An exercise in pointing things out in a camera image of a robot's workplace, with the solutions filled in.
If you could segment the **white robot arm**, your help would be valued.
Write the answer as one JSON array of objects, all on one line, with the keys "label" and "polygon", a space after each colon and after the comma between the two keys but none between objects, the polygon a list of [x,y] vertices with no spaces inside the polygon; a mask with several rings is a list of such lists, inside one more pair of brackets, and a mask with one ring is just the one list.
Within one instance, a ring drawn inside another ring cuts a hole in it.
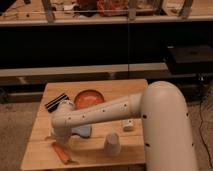
[{"label": "white robot arm", "polygon": [[143,125],[147,171],[199,171],[186,100],[167,81],[86,109],[60,106],[51,119],[52,134],[67,141],[73,127],[130,118]]}]

